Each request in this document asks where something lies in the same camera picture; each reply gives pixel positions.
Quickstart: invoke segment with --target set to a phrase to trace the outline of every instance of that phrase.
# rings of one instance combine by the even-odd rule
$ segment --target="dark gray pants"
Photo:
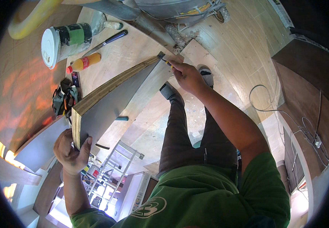
[[[157,178],[182,166],[211,164],[233,168],[237,164],[236,148],[224,135],[207,108],[201,145],[199,148],[193,148],[188,135],[185,107],[179,95],[171,97],[170,103],[170,115],[164,134]]]

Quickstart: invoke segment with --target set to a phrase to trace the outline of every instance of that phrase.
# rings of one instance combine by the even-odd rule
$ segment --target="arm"
[[[67,129],[58,137],[53,148],[57,160],[63,165],[64,197],[70,217],[91,208],[80,172],[89,160],[92,137],[86,139],[80,151],[73,149],[72,142],[72,129]]]
[[[170,61],[179,85],[196,96],[242,156],[242,173],[257,155],[270,152],[257,125],[239,108],[211,89],[194,66]]]

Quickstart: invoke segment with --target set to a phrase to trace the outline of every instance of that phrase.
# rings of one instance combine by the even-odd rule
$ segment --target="black handle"
[[[110,37],[109,39],[105,40],[105,43],[108,44],[110,42],[113,42],[114,40],[119,39],[120,37],[125,36],[127,34],[128,34],[128,30],[126,30],[126,29],[121,30],[117,34],[115,34],[112,37]]]

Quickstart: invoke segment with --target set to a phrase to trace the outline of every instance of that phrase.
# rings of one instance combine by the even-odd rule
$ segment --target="shoe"
[[[211,70],[207,66],[202,66],[199,69],[199,73],[202,75],[205,83],[213,88],[214,86],[214,80],[213,80],[213,74],[211,73]]]
[[[184,104],[184,100],[181,97],[180,93],[169,82],[163,84],[159,91],[167,100],[170,100],[173,97],[178,97],[181,100],[181,103]]]

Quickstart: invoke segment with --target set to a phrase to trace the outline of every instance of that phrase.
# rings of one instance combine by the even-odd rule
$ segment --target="black bag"
[[[71,116],[71,108],[81,100],[76,86],[71,81],[64,78],[60,81],[58,88],[53,93],[52,108],[55,116]]]

